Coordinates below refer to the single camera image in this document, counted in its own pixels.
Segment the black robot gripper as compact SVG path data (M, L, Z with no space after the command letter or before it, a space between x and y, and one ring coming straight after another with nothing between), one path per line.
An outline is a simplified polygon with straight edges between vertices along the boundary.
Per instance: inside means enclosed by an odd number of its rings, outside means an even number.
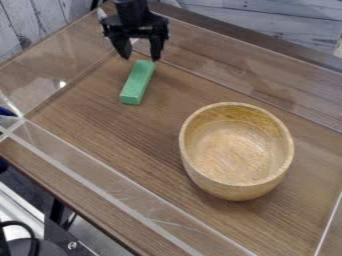
M146 0L112 0L116 13L109 15L97 9L97 19L104 36L121 58L129 59L129 38L149 39L152 61L160 59L161 41L169 37L168 19L149 11Z

